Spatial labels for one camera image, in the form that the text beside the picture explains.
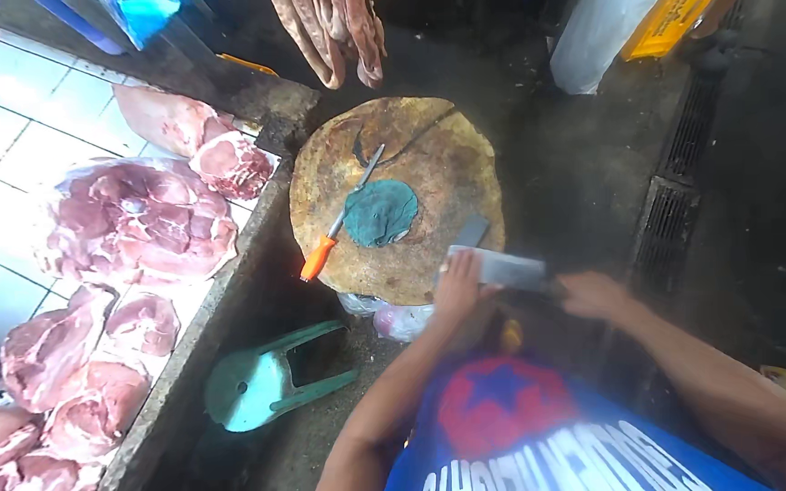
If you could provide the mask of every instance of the green plastic object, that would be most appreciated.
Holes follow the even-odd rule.
[[[399,240],[418,214],[418,197],[408,184],[393,179],[367,183],[344,202],[344,227],[363,247],[383,247]]]
[[[355,381],[358,370],[294,387],[287,362],[288,351],[343,327],[339,321],[321,322],[224,356],[205,384],[205,410],[228,431],[249,431]]]

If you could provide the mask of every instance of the metal grate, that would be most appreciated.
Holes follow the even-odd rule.
[[[745,20],[745,0],[736,0],[732,7],[726,11],[718,27],[721,29],[741,30]]]
[[[721,78],[693,74],[688,84],[678,128],[675,128],[668,144],[658,174],[667,179],[693,184],[697,164],[705,152],[715,120]]]
[[[651,179],[630,271],[630,284],[639,293],[670,296],[677,291],[699,203],[692,188]]]

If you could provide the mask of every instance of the green cloth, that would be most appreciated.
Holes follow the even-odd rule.
[[[344,202],[344,227],[363,247],[382,247],[399,240],[418,214],[418,197],[408,184],[387,179],[367,183]]]

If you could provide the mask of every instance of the wooden chopping block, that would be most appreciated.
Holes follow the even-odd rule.
[[[290,219],[303,255],[327,233],[363,174],[353,154],[358,132],[364,160],[386,144],[370,181],[408,184],[418,197],[418,215],[408,235],[379,248],[358,246],[342,228],[321,281],[342,293],[424,305],[432,302],[433,277],[469,215],[480,213],[490,221],[480,246],[503,249],[505,225],[490,142],[448,100],[394,97],[334,117],[302,147],[290,187]]]

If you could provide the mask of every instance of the meat cleaver blade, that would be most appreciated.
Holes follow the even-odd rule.
[[[474,251],[481,257],[480,283],[492,283],[503,285],[506,288],[542,294],[548,292],[548,270],[545,261],[530,260],[463,245],[451,245],[448,248],[448,255],[465,250]]]

